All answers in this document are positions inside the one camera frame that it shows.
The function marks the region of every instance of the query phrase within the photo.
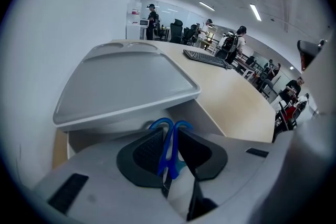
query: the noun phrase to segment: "gray tray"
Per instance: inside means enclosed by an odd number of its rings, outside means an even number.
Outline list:
[[[63,131],[98,127],[196,98],[199,85],[154,45],[94,47],[75,69],[54,111]]]

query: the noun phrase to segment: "black t-shirt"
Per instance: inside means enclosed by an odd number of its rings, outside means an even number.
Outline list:
[[[296,94],[293,92],[284,89],[279,95],[280,97],[288,104],[289,101],[292,99],[294,96],[298,96],[300,91],[301,91],[301,86],[298,85],[295,79],[291,80],[290,82],[287,83],[288,87],[292,88]]]
[[[270,73],[267,75],[267,78],[266,78],[266,79],[272,80],[272,79],[279,73],[279,70],[280,70],[280,69],[275,69],[275,70],[273,70],[273,72],[274,72],[274,76],[273,76],[272,72],[270,72]]]
[[[156,19],[156,12],[153,10],[151,13],[149,13],[148,19],[153,18],[153,20],[149,21],[149,25],[153,25],[155,23],[155,19]]]

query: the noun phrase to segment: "ceiling light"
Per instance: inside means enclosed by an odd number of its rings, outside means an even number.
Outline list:
[[[207,8],[211,9],[212,11],[215,11],[213,8],[209,7],[208,5],[204,4],[203,2],[200,2],[203,6],[206,6]]]
[[[256,6],[253,5],[253,4],[250,4],[250,7],[252,8],[252,10],[253,10],[253,12],[254,12],[254,15],[256,15],[257,20],[261,21],[261,18],[260,18],[260,16],[259,16],[259,13],[258,13],[258,11],[257,11]]]

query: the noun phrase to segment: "blue scissors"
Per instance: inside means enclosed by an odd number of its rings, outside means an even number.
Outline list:
[[[193,129],[193,127],[191,126],[190,123],[188,123],[186,121],[178,121],[174,125],[174,123],[172,122],[171,119],[161,118],[161,119],[158,119],[157,121],[153,122],[151,124],[151,126],[149,127],[149,129],[155,129],[155,128],[157,128],[158,125],[160,125],[162,123],[167,123],[168,126],[169,126],[169,129],[168,129],[167,135],[165,137],[165,141],[164,141],[164,145],[163,145],[163,153],[161,155],[160,162],[159,162],[159,168],[158,168],[157,171],[158,171],[158,175],[159,175],[163,172],[163,170],[166,167],[168,167],[171,178],[176,179],[178,177],[181,169],[186,166],[185,162],[179,160],[179,157],[178,157],[177,133],[178,133],[179,127],[181,127],[181,126],[185,126],[187,128],[190,128],[190,129]],[[172,134],[174,134],[172,156],[169,160],[167,160],[166,156],[167,156],[167,151],[168,151],[168,148],[169,148],[169,144],[170,144]]]

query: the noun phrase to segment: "keyboard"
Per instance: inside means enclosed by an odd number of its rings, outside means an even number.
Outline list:
[[[183,50],[183,53],[191,60],[209,63],[210,65],[224,67],[226,69],[233,69],[232,65],[228,64],[226,61],[224,61],[219,57],[211,56],[208,54],[202,54],[200,52],[195,52],[191,50]]]

